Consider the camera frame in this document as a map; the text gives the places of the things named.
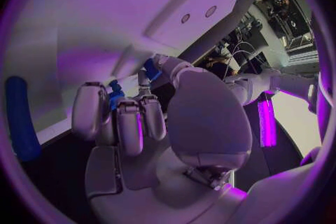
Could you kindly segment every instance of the white wall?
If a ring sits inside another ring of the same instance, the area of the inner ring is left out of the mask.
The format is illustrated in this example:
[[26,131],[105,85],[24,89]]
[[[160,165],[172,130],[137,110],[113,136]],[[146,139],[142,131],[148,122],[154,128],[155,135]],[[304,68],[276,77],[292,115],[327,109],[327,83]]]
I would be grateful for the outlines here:
[[282,92],[273,98],[274,113],[303,156],[321,146],[317,116],[308,111],[308,103]]

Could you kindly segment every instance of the blue object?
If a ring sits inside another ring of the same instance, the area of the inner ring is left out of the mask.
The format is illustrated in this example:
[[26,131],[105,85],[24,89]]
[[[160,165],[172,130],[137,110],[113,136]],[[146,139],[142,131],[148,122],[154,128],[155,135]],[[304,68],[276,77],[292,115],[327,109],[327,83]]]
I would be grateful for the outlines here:
[[122,91],[121,85],[118,84],[118,80],[113,80],[109,83],[109,86],[112,88],[113,92],[109,94],[110,98],[110,108],[111,110],[116,109],[116,100],[120,97],[124,97],[125,93]]
[[41,146],[31,121],[27,83],[21,77],[10,77],[5,89],[12,147],[20,160],[33,160],[40,154]]
[[150,79],[150,81],[154,81],[160,76],[160,74],[162,74],[161,71],[155,68],[152,58],[148,59],[143,66],[146,69],[146,76]]

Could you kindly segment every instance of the circular hole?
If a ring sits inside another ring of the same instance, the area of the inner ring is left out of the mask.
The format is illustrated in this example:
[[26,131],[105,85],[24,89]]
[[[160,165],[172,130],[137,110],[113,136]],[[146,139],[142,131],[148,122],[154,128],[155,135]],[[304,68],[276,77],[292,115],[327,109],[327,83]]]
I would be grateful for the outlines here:
[[214,12],[216,11],[217,6],[212,6],[211,8],[209,8],[206,12],[206,18],[210,17],[212,14],[214,14]]
[[184,24],[186,23],[190,18],[190,14],[186,14],[182,17],[181,22]]

